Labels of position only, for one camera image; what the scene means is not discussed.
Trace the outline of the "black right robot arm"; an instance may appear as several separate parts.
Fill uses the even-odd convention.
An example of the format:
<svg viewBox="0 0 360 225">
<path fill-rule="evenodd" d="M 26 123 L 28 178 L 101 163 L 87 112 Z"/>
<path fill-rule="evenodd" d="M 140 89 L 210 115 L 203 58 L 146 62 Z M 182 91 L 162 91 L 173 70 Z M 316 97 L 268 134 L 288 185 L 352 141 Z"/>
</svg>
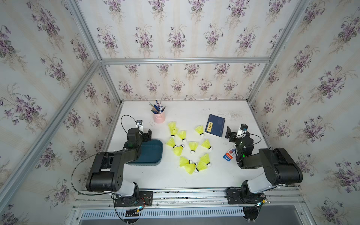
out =
<svg viewBox="0 0 360 225">
<path fill-rule="evenodd" d="M 292 185 L 303 181 L 301 169 L 286 149 L 263 148 L 254 154 L 256 143 L 251 138 L 252 135 L 248 132 L 246 124 L 241 124 L 237 132 L 233 132 L 229 127 L 226 128 L 225 138 L 234 143 L 235 148 L 224 158 L 227 160 L 234 158 L 241 169 L 263 169 L 263 173 L 259 176 L 243 182 L 240 189 L 243 195 L 262 194 L 278 185 Z"/>
</svg>

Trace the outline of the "yellow shuttlecock one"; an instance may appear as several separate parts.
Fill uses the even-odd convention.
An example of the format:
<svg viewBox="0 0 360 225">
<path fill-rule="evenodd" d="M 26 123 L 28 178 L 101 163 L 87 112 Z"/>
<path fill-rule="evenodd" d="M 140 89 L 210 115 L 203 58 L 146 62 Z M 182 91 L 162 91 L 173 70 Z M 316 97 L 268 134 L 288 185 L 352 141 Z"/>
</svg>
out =
<svg viewBox="0 0 360 225">
<path fill-rule="evenodd" d="M 172 121 L 168 124 L 168 127 L 170 130 L 174 130 L 176 129 L 176 122 Z"/>
</svg>

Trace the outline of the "yellow shuttlecock three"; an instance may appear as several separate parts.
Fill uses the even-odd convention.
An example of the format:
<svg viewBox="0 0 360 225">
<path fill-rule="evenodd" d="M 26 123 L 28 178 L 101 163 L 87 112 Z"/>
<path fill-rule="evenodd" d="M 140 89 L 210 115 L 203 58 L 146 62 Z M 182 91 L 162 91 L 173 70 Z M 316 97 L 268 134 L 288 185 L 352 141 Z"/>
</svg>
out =
<svg viewBox="0 0 360 225">
<path fill-rule="evenodd" d="M 177 133 L 177 136 L 181 139 L 182 142 L 186 142 L 186 131 L 181 130 Z"/>
</svg>

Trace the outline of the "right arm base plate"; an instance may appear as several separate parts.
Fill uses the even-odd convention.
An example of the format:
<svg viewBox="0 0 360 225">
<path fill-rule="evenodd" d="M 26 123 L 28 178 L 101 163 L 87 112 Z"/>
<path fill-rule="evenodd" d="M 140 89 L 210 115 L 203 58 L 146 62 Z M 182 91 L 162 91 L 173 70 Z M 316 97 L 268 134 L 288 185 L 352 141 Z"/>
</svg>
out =
<svg viewBox="0 0 360 225">
<path fill-rule="evenodd" d="M 225 192 L 228 204 L 249 204 L 258 207 L 266 201 L 266 195 L 253 194 L 246 187 L 228 187 Z"/>
</svg>

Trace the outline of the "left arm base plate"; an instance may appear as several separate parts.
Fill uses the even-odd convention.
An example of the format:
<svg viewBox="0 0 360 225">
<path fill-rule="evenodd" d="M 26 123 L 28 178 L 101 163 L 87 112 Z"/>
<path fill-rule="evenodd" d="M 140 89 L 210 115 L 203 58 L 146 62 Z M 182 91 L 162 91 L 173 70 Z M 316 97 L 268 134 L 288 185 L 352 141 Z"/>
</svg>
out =
<svg viewBox="0 0 360 225">
<path fill-rule="evenodd" d="M 128 197 L 116 197 L 115 207 L 138 207 L 152 206 L 153 191 L 136 191 L 134 195 Z"/>
</svg>

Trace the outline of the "teal plastic storage box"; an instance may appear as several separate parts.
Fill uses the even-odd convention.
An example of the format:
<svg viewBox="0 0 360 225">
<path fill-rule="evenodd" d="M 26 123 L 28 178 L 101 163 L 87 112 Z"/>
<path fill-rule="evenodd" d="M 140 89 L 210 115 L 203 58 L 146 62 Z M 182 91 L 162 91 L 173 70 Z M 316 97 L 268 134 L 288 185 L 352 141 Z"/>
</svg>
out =
<svg viewBox="0 0 360 225">
<path fill-rule="evenodd" d="M 157 166 L 163 155 L 163 143 L 160 140 L 152 139 L 144 142 L 140 148 L 141 154 L 139 159 L 129 162 L 131 166 Z"/>
</svg>

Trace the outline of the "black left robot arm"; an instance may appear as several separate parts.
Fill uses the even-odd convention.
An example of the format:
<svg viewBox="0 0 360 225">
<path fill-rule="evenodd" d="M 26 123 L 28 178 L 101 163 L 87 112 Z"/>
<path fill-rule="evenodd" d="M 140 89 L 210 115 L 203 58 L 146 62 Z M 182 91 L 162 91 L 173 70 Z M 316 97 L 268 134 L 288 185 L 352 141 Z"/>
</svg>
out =
<svg viewBox="0 0 360 225">
<path fill-rule="evenodd" d="M 111 192 L 121 197 L 133 196 L 137 185 L 124 179 L 124 165 L 138 160 L 142 144 L 151 140 L 151 130 L 143 133 L 138 128 L 131 128 L 127 132 L 127 141 L 121 150 L 97 154 L 86 182 L 87 191 Z"/>
</svg>

